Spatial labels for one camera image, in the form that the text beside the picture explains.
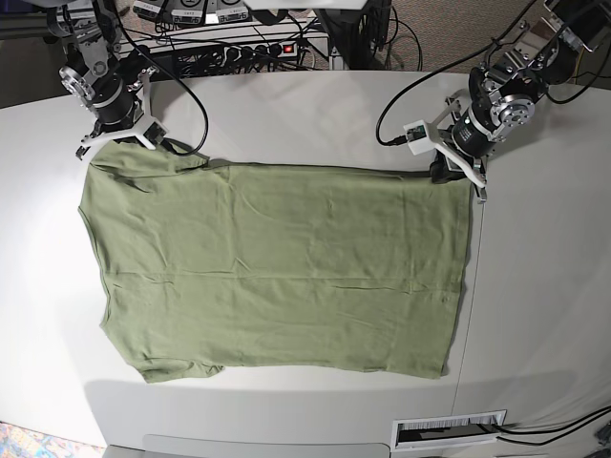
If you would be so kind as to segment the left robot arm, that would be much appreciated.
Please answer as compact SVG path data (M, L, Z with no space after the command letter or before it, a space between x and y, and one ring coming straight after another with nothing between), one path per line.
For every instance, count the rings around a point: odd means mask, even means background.
M526 24L496 62L485 54L469 75L468 88L446 98L435 121L453 123L438 131L445 149L485 174L484 158L497 143L532 121L536 104L552 86L565 83L577 69L581 51L594 51L610 36L608 1L546 1L548 14Z

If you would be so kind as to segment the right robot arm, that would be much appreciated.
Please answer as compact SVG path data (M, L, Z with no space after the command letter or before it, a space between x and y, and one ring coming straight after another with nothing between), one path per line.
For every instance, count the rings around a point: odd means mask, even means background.
M139 103L122 73L118 13L113 1L65 1L47 10L50 32L63 40L65 89L95 117L93 135L127 130Z

